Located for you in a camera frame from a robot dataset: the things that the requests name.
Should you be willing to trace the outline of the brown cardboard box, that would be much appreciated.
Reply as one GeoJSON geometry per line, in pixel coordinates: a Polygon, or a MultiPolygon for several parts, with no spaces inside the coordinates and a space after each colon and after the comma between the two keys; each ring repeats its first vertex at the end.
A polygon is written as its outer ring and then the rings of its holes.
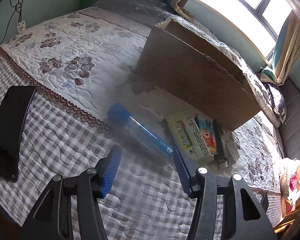
{"type": "Polygon", "coordinates": [[[239,66],[174,20],[151,29],[134,73],[230,131],[261,110],[239,66]]]}

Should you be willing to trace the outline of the green white toothpaste box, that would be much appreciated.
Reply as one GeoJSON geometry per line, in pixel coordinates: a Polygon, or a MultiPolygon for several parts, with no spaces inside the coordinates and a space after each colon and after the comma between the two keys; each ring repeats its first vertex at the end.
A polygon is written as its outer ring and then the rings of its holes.
{"type": "Polygon", "coordinates": [[[193,116],[187,110],[176,109],[165,117],[173,140],[181,153],[197,164],[214,160],[193,116]]]}

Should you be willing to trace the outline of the white wall socket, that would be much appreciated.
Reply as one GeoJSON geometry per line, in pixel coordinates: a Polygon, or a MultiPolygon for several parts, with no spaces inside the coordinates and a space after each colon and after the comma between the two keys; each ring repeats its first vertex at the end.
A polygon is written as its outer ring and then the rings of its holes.
{"type": "Polygon", "coordinates": [[[17,33],[20,34],[23,31],[25,31],[25,29],[26,29],[26,23],[25,23],[25,21],[19,22],[18,25],[17,25],[17,33]]]}

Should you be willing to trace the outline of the dark star blanket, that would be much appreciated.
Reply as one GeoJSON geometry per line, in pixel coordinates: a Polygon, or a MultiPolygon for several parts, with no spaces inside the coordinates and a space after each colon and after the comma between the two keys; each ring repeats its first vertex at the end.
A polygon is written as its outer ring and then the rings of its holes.
{"type": "Polygon", "coordinates": [[[93,6],[148,27],[177,14],[166,0],[99,0],[93,6]]]}

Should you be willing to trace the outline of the cartoon bear tissue pack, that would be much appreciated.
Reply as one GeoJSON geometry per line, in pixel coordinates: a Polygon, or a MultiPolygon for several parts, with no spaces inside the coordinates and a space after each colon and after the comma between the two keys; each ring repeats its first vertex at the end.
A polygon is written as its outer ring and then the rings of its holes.
{"type": "Polygon", "coordinates": [[[195,121],[199,127],[204,141],[212,155],[217,154],[217,144],[215,138],[215,130],[213,127],[213,120],[206,116],[197,115],[195,121]]]}

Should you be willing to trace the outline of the window frame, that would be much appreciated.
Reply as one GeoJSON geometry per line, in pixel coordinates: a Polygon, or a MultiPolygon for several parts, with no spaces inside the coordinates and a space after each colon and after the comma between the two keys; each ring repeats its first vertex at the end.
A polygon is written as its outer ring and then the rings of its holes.
{"type": "Polygon", "coordinates": [[[221,14],[247,37],[266,60],[292,7],[286,0],[195,0],[221,14]]]}

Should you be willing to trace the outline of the striped curtain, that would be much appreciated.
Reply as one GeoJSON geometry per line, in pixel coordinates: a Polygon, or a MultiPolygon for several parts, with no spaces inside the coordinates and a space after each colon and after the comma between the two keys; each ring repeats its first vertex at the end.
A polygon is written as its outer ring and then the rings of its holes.
{"type": "Polygon", "coordinates": [[[300,20],[291,12],[278,35],[271,65],[262,69],[261,81],[277,86],[285,83],[290,69],[300,55],[300,20]]]}

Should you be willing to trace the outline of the quilted floral bedspread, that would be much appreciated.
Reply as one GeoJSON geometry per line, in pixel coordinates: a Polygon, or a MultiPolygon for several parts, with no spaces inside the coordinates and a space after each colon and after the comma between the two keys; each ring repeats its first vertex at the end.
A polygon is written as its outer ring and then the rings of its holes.
{"type": "MultiPolygon", "coordinates": [[[[150,28],[90,7],[35,25],[0,46],[0,104],[13,85],[38,90],[21,136],[19,178],[0,178],[0,208],[22,225],[55,174],[72,177],[116,143],[107,127],[118,102],[164,137],[172,107],[198,111],[134,75],[150,28]]],[[[110,194],[100,202],[109,239],[185,239],[195,202],[175,170],[137,142],[123,152],[110,194]]]]}

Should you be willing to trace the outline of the blue glue stick tube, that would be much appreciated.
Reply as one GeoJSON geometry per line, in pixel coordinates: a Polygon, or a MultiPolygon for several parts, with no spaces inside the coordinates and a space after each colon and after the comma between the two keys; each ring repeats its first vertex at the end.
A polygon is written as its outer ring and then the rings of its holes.
{"type": "Polygon", "coordinates": [[[143,146],[147,152],[168,159],[173,158],[173,147],[149,130],[145,125],[138,122],[122,105],[115,103],[110,106],[107,116],[110,123],[114,125],[118,132],[133,138],[143,146]]]}

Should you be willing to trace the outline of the white power adapter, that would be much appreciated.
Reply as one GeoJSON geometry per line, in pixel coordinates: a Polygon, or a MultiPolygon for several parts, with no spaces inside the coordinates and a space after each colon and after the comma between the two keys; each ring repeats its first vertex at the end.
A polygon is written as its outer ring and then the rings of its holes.
{"type": "Polygon", "coordinates": [[[228,165],[234,165],[239,159],[238,144],[235,142],[232,132],[222,127],[222,139],[225,143],[225,157],[228,165]]]}

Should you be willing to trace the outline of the dark star pillow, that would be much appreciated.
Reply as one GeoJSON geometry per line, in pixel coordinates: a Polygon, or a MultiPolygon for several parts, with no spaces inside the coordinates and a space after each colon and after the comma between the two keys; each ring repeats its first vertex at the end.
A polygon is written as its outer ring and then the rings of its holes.
{"type": "Polygon", "coordinates": [[[266,94],[264,96],[266,100],[266,106],[263,110],[269,121],[279,128],[281,124],[285,123],[287,116],[287,106],[283,94],[277,85],[270,82],[262,82],[266,94]]]}

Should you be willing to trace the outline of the black phone left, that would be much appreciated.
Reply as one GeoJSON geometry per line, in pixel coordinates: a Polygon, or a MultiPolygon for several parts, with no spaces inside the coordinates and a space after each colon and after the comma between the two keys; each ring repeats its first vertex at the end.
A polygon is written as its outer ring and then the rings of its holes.
{"type": "Polygon", "coordinates": [[[0,178],[16,182],[22,132],[35,86],[11,86],[0,105],[0,178]]]}

